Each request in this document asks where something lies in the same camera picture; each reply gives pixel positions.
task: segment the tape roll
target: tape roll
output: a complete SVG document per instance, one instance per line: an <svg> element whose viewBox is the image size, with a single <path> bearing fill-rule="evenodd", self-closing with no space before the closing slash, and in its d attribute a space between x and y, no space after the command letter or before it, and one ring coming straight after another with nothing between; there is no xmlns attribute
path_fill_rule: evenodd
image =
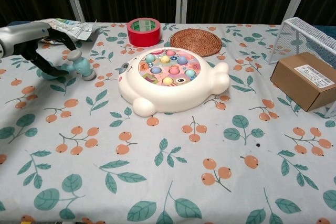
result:
<svg viewBox="0 0 336 224"><path fill-rule="evenodd" d="M160 22L153 18L136 18L127 23L129 41L136 47L150 47L161 38Z"/></svg>

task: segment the tablecloth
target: tablecloth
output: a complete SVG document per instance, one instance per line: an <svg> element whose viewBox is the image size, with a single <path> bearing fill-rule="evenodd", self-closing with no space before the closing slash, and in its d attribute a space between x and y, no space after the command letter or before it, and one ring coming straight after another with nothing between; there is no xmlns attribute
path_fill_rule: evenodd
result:
<svg viewBox="0 0 336 224"><path fill-rule="evenodd" d="M47 81L21 56L0 64L0 220L85 223L336 222L335 118L311 112L270 82L280 26L161 24L223 43L205 60L230 66L230 87L179 113L142 118L118 90L118 71L144 50L124 23L76 46L97 78ZM283 54L287 48L276 48ZM39 44L55 66L64 45Z"/></svg>

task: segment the brown box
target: brown box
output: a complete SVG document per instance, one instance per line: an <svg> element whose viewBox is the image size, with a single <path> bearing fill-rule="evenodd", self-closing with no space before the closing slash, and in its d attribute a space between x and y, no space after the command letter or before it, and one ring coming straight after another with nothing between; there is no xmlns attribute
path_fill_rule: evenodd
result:
<svg viewBox="0 0 336 224"><path fill-rule="evenodd" d="M270 80L305 111L336 100L336 69L308 52L280 59Z"/></svg>

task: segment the round coaster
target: round coaster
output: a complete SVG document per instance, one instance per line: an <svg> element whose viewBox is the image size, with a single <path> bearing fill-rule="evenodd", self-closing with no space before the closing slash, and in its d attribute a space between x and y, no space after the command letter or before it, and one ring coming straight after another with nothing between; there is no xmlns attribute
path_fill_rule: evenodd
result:
<svg viewBox="0 0 336 224"><path fill-rule="evenodd" d="M222 41L216 35L192 28L176 32L171 37L170 44L172 47L189 50L201 57L214 55L222 48Z"/></svg>

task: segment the wire mesh basket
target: wire mesh basket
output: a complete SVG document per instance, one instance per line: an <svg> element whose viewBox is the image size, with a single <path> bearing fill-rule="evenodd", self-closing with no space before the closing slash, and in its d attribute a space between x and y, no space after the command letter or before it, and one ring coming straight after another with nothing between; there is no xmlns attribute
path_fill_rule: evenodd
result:
<svg viewBox="0 0 336 224"><path fill-rule="evenodd" d="M309 52L336 69L336 40L300 18L286 19L281 24L268 63L302 52ZM336 115L336 102L330 105L324 116L333 115Z"/></svg>

